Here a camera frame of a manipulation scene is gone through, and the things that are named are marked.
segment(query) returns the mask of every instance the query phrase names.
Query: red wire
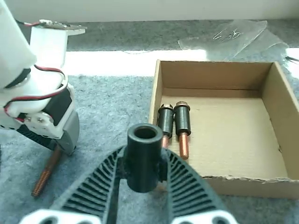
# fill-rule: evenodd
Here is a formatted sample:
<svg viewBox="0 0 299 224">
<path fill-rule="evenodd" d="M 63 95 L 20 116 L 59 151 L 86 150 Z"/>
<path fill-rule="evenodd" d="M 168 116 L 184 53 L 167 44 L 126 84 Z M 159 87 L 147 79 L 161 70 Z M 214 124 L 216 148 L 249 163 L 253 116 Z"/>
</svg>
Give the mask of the red wire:
<svg viewBox="0 0 299 224">
<path fill-rule="evenodd" d="M 39 70 L 42 70 L 42 71 L 56 71 L 56 72 L 60 72 L 63 74 L 63 72 L 60 70 L 60 69 L 56 69 L 56 68 L 48 68 L 48 67 L 41 67 L 41 66 L 37 66 L 37 65 L 34 65 L 37 69 Z M 61 92 L 64 91 L 64 88 L 61 90 L 61 91 L 58 91 L 58 92 L 55 92 L 55 93 L 51 93 L 51 94 L 47 94 L 47 95 L 43 95 L 43 96 L 24 96 L 24 97 L 15 97 L 11 100 L 11 102 L 14 102 L 14 101 L 19 101 L 19 100 L 34 100 L 34 99 L 46 99 L 46 98 L 50 98 L 50 97 L 53 97 L 53 96 L 56 96 L 58 94 L 60 94 Z M 10 117 L 10 115 L 8 114 L 7 110 L 9 108 L 9 104 L 7 104 L 5 107 L 4 107 L 4 112 L 7 116 Z M 15 118 L 16 120 L 18 121 L 21 121 L 21 122 L 24 122 L 24 119 L 21 119 L 21 118 Z"/>
<path fill-rule="evenodd" d="M 34 22 L 34 23 L 24 23 L 24 25 L 26 27 L 33 27 L 33 26 L 37 26 L 37 25 L 40 25 L 41 22 Z"/>
</svg>

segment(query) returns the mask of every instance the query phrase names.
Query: bolt head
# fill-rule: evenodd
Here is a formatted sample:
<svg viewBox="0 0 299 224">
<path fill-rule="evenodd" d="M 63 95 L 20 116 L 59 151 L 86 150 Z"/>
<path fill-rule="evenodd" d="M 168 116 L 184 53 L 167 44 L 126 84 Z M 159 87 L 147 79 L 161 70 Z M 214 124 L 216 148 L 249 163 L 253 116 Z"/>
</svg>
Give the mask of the bolt head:
<svg viewBox="0 0 299 224">
<path fill-rule="evenodd" d="M 188 104 L 185 102 L 185 101 L 178 101 L 177 102 L 177 106 L 179 105 L 185 105 L 185 106 L 188 106 Z"/>
<path fill-rule="evenodd" d="M 170 109 L 173 111 L 173 106 L 171 104 L 162 104 L 162 106 L 159 108 L 158 112 L 160 112 L 162 109 Z"/>
<path fill-rule="evenodd" d="M 173 108 L 173 106 L 171 104 L 162 104 L 161 107 L 168 107 L 168 108 Z"/>
<path fill-rule="evenodd" d="M 176 108 L 178 108 L 180 106 L 185 106 L 185 107 L 187 107 L 190 110 L 190 106 L 185 101 L 178 101 L 177 104 L 176 104 L 176 106 L 174 107 L 174 109 L 176 109 Z"/>
</svg>

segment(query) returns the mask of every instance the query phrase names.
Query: copper threaded rod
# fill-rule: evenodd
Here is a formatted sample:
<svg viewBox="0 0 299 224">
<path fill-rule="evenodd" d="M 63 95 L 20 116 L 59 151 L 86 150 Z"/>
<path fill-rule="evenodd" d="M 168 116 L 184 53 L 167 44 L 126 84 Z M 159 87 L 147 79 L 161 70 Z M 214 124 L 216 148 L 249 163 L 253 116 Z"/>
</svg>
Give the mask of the copper threaded rod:
<svg viewBox="0 0 299 224">
<path fill-rule="evenodd" d="M 169 137 L 167 135 L 163 135 L 162 138 L 162 147 L 168 148 Z"/>
<path fill-rule="evenodd" d="M 189 158 L 188 134 L 186 132 L 179 135 L 179 153 L 184 160 Z"/>
<path fill-rule="evenodd" d="M 38 197 L 41 194 L 41 192 L 44 189 L 44 187 L 46 186 L 46 183 L 47 183 L 49 177 L 51 176 L 55 166 L 59 162 L 60 157 L 61 157 L 61 149 L 60 149 L 60 146 L 57 145 L 56 148 L 54 149 L 53 154 L 49 158 L 44 170 L 42 171 L 38 181 L 36 182 L 36 184 L 34 186 L 34 189 L 31 193 L 31 195 L 33 197 Z"/>
</svg>

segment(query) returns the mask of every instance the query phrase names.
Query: open cardboard box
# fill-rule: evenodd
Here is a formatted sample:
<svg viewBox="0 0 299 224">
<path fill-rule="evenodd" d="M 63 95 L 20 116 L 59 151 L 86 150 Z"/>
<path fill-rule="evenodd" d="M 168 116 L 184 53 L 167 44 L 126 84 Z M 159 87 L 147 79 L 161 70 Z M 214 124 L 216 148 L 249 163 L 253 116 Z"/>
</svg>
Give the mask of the open cardboard box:
<svg viewBox="0 0 299 224">
<path fill-rule="evenodd" d="M 181 100 L 191 107 L 187 162 L 216 192 L 299 198 L 299 104 L 278 63 L 158 61 L 149 122 Z"/>
</svg>

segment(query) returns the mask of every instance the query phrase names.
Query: white plastic bracket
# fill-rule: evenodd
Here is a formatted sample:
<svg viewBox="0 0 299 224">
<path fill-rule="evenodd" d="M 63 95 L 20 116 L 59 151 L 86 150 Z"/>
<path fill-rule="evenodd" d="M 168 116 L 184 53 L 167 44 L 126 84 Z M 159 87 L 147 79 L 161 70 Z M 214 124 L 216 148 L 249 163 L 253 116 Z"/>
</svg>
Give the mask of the white plastic bracket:
<svg viewBox="0 0 299 224">
<path fill-rule="evenodd" d="M 68 36 L 85 33 L 85 29 L 53 29 L 32 27 L 30 46 L 37 57 L 37 65 L 43 67 L 62 68 Z"/>
</svg>

